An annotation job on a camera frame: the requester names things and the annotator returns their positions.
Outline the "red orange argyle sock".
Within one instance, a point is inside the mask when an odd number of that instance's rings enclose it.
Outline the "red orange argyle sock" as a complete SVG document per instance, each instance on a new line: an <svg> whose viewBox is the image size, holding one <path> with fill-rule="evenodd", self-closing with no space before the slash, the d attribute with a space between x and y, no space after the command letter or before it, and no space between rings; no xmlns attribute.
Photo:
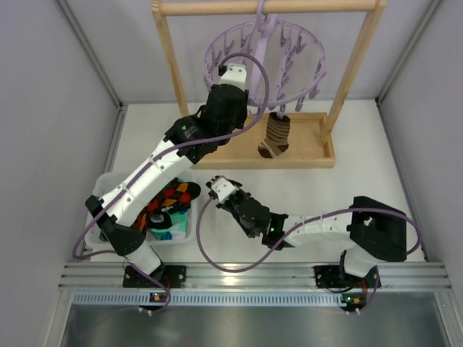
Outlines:
<svg viewBox="0 0 463 347"><path fill-rule="evenodd" d="M192 201L199 197L201 187L192 181L175 178L164 187L139 213L133 226L143 233L148 231L148 221L152 214L189 210Z"/></svg>

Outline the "brown striped sock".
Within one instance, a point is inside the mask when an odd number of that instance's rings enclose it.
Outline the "brown striped sock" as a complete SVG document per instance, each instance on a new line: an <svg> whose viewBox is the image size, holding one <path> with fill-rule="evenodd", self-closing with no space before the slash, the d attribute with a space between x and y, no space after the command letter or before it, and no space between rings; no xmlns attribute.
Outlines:
<svg viewBox="0 0 463 347"><path fill-rule="evenodd" d="M279 117L276 112L269 113L266 136L258 145L258 153L262 158L274 159L289 148L288 137L291 120L288 116Z"/></svg>

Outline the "green sock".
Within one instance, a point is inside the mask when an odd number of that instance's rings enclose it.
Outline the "green sock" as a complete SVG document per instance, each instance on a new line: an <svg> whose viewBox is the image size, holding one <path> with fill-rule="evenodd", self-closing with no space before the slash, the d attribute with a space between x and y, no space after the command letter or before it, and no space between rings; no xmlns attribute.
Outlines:
<svg viewBox="0 0 463 347"><path fill-rule="evenodd" d="M178 210L170 215L173 227L185 227L189 219L189 210Z"/></svg>
<svg viewBox="0 0 463 347"><path fill-rule="evenodd" d="M173 224L167 229L148 227L148 231L157 241L180 241L187 238L187 221Z"/></svg>

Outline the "purple round clip hanger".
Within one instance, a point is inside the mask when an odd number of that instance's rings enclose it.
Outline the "purple round clip hanger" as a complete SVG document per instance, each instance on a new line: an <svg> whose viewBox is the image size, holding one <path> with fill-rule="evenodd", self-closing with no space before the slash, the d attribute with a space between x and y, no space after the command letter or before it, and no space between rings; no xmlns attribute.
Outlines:
<svg viewBox="0 0 463 347"><path fill-rule="evenodd" d="M218 82L220 63L233 53L254 56L268 75L268 109L282 117L289 103L295 102L299 112L306 100L318 95L326 75L326 52L321 40L307 28L277 14L264 14L263 5L258 2L255 19L214 38L205 52L204 83L210 89Z"/></svg>

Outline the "black sport sock grey patches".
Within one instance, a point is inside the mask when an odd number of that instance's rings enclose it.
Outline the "black sport sock grey patches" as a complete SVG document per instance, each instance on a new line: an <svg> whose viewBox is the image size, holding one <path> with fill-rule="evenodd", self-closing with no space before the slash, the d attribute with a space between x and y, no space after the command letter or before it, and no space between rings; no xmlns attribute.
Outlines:
<svg viewBox="0 0 463 347"><path fill-rule="evenodd" d="M150 216L148 228L155 230L165 230L173 225L171 216L168 213L156 213Z"/></svg>

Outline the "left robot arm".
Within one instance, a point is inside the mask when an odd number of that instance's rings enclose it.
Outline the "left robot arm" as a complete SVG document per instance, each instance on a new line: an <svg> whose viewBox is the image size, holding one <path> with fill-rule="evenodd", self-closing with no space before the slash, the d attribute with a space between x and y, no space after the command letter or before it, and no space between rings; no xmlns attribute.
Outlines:
<svg viewBox="0 0 463 347"><path fill-rule="evenodd" d="M134 223L148 203L183 171L225 145L247 118L244 84L221 82L211 87L198 112L177 119L150 156L104 196L85 206L113 250L140 272L159 279L163 263Z"/></svg>

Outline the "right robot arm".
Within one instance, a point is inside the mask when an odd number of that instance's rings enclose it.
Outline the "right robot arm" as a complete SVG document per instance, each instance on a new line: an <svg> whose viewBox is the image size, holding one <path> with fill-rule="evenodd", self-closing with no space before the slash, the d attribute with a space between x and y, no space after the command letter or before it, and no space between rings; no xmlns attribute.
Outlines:
<svg viewBox="0 0 463 347"><path fill-rule="evenodd" d="M341 274L364 278L380 262L407 258L406 215L366 196L357 196L344 213L299 217L271 212L242 185L225 176L207 184L218 209L228 212L251 239L269 249L282 250L306 244L349 243L340 256Z"/></svg>

